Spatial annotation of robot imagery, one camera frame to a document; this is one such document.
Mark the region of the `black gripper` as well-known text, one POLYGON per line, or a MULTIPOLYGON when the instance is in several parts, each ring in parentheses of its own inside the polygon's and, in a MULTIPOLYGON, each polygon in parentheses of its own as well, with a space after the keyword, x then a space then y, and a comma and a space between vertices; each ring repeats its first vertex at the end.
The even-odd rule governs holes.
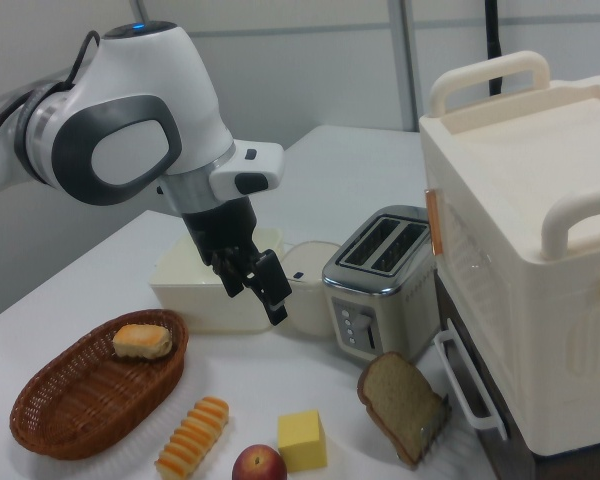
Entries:
POLYGON ((212 266, 226 293, 233 298, 245 287, 262 303, 269 322, 279 325, 286 317, 285 299, 290 284, 273 250, 259 252, 252 235, 256 215, 248 197, 219 207, 182 216, 203 263, 212 266))

